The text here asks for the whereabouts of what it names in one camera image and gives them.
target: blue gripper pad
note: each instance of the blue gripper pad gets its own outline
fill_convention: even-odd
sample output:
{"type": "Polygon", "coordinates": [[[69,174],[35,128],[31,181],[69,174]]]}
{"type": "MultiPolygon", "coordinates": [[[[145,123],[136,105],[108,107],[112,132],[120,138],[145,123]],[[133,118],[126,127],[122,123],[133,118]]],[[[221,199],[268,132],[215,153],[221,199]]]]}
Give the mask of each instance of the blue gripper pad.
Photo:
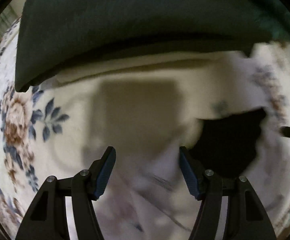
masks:
{"type": "Polygon", "coordinates": [[[189,193],[197,199],[198,196],[200,195],[197,177],[194,174],[194,171],[189,165],[189,162],[187,161],[181,149],[180,149],[180,168],[183,173],[183,177],[185,179],[189,193]]]}
{"type": "Polygon", "coordinates": [[[98,199],[102,194],[104,194],[105,188],[107,186],[110,174],[112,173],[112,169],[114,168],[115,162],[116,162],[116,151],[114,148],[112,148],[96,180],[96,189],[94,191],[94,196],[96,197],[96,199],[98,199]]]}

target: floral tablecloth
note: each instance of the floral tablecloth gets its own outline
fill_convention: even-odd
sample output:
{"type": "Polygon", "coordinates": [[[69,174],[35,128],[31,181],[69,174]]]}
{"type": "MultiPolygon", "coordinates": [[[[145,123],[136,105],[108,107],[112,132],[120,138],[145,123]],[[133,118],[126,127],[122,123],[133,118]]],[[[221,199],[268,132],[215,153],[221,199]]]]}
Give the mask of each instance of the floral tablecloth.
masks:
{"type": "Polygon", "coordinates": [[[256,45],[251,58],[220,52],[122,59],[97,75],[93,64],[77,66],[17,93],[18,30],[16,21],[0,43],[0,223],[11,238],[47,176],[73,176],[108,145],[117,162],[95,203],[105,239],[188,238],[200,203],[179,172],[178,147],[195,143],[198,119],[260,106],[267,119],[245,174],[277,235],[290,226],[290,139],[279,133],[290,126],[290,66],[278,44],[256,45]]]}

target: dark green fabric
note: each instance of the dark green fabric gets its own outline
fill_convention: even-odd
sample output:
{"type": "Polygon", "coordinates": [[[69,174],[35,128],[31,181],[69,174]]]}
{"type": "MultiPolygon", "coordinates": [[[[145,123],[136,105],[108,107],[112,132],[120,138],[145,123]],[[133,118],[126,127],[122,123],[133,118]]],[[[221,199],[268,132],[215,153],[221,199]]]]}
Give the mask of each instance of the dark green fabric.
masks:
{"type": "Polygon", "coordinates": [[[290,13],[279,0],[27,0],[15,88],[27,90],[81,54],[97,61],[271,40],[290,41],[290,13]]]}

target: teal fabric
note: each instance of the teal fabric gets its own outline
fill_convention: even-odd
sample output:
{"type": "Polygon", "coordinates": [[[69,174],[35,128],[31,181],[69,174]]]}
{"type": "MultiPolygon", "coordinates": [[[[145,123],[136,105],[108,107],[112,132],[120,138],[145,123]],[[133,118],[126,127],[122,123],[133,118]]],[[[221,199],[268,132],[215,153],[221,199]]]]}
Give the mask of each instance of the teal fabric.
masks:
{"type": "Polygon", "coordinates": [[[271,40],[290,41],[290,13],[279,0],[27,0],[15,88],[39,84],[80,55],[248,51],[271,40]]]}

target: metal screw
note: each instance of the metal screw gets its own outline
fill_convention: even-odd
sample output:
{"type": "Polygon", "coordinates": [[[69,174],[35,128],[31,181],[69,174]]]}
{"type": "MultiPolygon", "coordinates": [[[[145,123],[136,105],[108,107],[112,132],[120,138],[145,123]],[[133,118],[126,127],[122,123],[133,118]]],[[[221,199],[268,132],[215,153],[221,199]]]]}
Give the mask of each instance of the metal screw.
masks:
{"type": "Polygon", "coordinates": [[[246,182],[247,181],[247,178],[245,177],[245,176],[239,176],[238,177],[239,178],[239,180],[241,181],[241,182],[246,182]]]}
{"type": "Polygon", "coordinates": [[[80,172],[80,175],[81,175],[81,176],[87,176],[88,173],[89,173],[89,170],[82,170],[82,171],[80,172]]]}
{"type": "Polygon", "coordinates": [[[49,176],[48,178],[47,178],[47,181],[48,182],[53,182],[54,180],[55,180],[55,176],[49,176]]]}
{"type": "Polygon", "coordinates": [[[213,176],[213,175],[214,175],[214,171],[212,171],[212,170],[206,170],[206,171],[205,171],[205,174],[206,174],[207,176],[213,176]]]}

